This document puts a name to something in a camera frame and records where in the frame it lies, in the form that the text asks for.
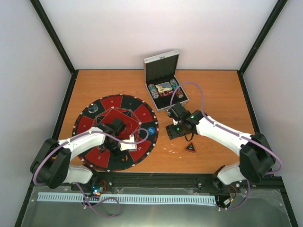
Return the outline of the blue small blind button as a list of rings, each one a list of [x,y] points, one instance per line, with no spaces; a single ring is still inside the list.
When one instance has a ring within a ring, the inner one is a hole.
[[[156,129],[154,127],[148,127],[147,131],[149,135],[154,135],[156,133]]]

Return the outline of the clear dealer button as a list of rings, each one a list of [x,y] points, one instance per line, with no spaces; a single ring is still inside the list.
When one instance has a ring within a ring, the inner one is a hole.
[[[89,113],[95,113],[98,111],[98,105],[97,104],[90,104],[88,107],[87,107],[87,110]]]

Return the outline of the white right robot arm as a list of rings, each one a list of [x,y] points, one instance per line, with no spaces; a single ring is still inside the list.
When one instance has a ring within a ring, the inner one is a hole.
[[[216,191],[222,192],[228,185],[242,180],[259,183],[277,161],[266,137],[259,132],[251,135],[237,131],[201,110],[191,113],[181,103],[173,105],[167,112],[173,120],[166,127],[170,140],[200,135],[227,147],[239,157],[238,162],[222,166],[213,174],[212,184]]]

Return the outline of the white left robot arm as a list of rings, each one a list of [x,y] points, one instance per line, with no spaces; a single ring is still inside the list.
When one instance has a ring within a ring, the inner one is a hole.
[[[118,157],[124,156],[124,151],[136,151],[134,133],[125,140],[118,139],[125,124],[115,119],[111,124],[98,123],[85,132],[64,139],[47,139],[30,166],[35,185],[46,185],[50,189],[63,183],[81,183],[87,190],[98,186],[98,178],[93,175],[91,167],[75,166],[70,162],[76,156],[96,146],[107,148]]]

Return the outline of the red black triangular button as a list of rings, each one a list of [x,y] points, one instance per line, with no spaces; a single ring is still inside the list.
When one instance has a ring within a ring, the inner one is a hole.
[[[196,148],[193,144],[193,142],[189,143],[185,148],[185,151],[191,152],[191,153],[196,153]]]

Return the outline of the right poker chip row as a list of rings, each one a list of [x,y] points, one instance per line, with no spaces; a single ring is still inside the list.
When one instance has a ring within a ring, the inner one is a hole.
[[[178,88],[179,84],[178,82],[175,80],[175,79],[171,79],[169,81],[171,87],[173,88],[173,90],[176,92],[175,93],[175,96],[179,99],[183,98],[184,97],[184,93],[183,91],[181,90],[181,88]]]

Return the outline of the poker chip row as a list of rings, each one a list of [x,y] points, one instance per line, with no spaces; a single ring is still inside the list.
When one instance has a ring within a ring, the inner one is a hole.
[[[175,79],[171,79],[169,81],[171,87],[173,88],[173,90],[176,92],[175,93],[175,96],[179,99],[183,98],[184,97],[184,93],[183,91],[181,90],[181,88],[178,88],[179,84],[178,82],[175,80]]]
[[[159,93],[158,93],[157,88],[154,84],[149,84],[148,85],[148,90],[150,91],[150,94],[151,94],[153,99],[159,98]]]

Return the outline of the red dice row in case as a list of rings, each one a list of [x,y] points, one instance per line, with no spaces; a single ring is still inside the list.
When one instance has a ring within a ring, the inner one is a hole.
[[[162,93],[162,94],[159,94],[160,97],[166,97],[166,96],[171,96],[173,95],[173,91],[169,91],[169,92],[166,92],[166,93]]]

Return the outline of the round red black poker mat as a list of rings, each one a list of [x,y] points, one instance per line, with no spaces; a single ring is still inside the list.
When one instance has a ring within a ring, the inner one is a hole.
[[[100,98],[92,104],[98,105],[98,111],[89,113],[87,106],[75,121],[73,135],[85,132],[100,122],[111,124],[115,119],[120,119],[125,128],[117,138],[125,140],[134,133],[138,144],[137,151],[128,152],[126,162],[112,162],[110,151],[105,147],[96,146],[79,155],[85,165],[99,171],[121,171],[139,164],[151,153],[158,138],[159,124],[155,112],[146,102],[134,96],[119,94]],[[148,127],[154,127],[156,133],[149,135]]]

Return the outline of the boxed card deck in case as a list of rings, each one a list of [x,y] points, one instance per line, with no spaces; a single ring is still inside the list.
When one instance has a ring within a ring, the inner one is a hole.
[[[173,90],[173,88],[169,82],[157,84],[157,85],[155,85],[155,87],[159,94],[164,94],[164,93],[167,93],[167,92],[170,92]]]

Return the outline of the aluminium poker chip case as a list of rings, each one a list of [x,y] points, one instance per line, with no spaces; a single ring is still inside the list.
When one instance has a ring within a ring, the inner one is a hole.
[[[157,99],[153,99],[150,91],[148,90],[153,103],[156,107],[158,112],[167,110],[170,106],[170,103],[175,104],[180,102],[181,104],[185,104],[189,101],[187,94],[185,93],[184,89],[180,86],[178,79],[176,78],[176,71],[179,59],[179,51],[173,50],[170,52],[158,54],[152,57],[145,58],[143,60],[144,64],[144,73],[145,73],[145,84],[148,90],[149,84],[160,84],[164,82],[169,82],[171,79],[175,79],[181,90],[184,93],[184,97],[179,99],[175,96],[175,91],[172,90],[174,93],[171,96],[160,97]]]

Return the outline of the left poker chip row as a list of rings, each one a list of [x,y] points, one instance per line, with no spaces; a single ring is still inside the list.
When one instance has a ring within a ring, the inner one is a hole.
[[[148,85],[148,90],[150,91],[150,94],[151,94],[153,99],[159,98],[159,93],[158,93],[157,88],[154,84],[149,84]]]

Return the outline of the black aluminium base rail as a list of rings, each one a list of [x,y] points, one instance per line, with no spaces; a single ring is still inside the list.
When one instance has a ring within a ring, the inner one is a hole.
[[[93,192],[102,186],[106,186],[108,192],[114,188],[141,187],[141,188],[185,188],[194,189],[196,192],[209,194],[226,194],[229,189],[239,192],[240,189],[279,189],[285,193],[284,183],[281,177],[265,176],[261,182],[253,183],[246,180],[238,180],[227,185],[219,182],[212,174],[161,174],[161,173],[118,173],[118,172],[94,172],[86,181],[84,178],[60,179],[47,183],[36,180],[37,186],[48,186],[55,189],[62,185],[79,183],[84,192]]]

